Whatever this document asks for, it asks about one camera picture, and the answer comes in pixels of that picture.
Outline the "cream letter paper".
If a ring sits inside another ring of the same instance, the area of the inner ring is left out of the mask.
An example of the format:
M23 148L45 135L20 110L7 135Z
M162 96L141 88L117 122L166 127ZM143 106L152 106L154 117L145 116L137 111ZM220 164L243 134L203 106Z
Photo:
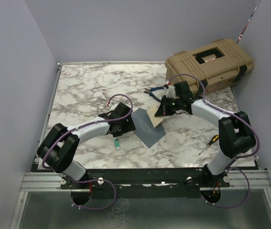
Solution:
M147 115L154 128L156 128L163 121L162 117L155 117L157 110L158 110L157 105L153 105L147 110Z

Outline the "green white glue stick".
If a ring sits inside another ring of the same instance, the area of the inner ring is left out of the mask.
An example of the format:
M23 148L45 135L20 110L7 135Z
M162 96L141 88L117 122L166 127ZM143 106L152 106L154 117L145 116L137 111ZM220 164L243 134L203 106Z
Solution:
M115 144L116 150L120 150L120 144L117 138L114 138L114 144Z

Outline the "grey envelope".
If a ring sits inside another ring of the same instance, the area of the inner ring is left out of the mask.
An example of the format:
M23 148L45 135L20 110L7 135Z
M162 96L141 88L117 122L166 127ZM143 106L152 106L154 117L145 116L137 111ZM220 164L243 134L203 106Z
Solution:
M136 128L133 132L146 147L151 148L166 135L162 124L153 126L147 110L138 108L131 114L131 117Z

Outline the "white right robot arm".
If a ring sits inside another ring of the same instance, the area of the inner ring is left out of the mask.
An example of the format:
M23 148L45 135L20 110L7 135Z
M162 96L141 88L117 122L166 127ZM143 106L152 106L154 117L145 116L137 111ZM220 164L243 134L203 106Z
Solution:
M248 152L257 145L254 130L245 112L230 113L205 100L205 89L199 95L193 95L186 81L170 87L174 89L173 97L163 96L154 117L166 117L184 111L189 115L198 116L215 125L219 131L220 149L203 168L202 182L212 187L238 158L238 155Z

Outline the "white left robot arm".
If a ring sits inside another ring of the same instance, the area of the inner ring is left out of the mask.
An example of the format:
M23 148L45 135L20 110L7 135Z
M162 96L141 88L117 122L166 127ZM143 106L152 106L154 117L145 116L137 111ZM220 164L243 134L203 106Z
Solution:
M134 131L132 109L119 103L114 110L98 115L90 122L66 127L53 126L37 150L37 155L54 172L71 178L77 188L88 183L87 170L74 160L79 145L95 137L111 134L114 138Z

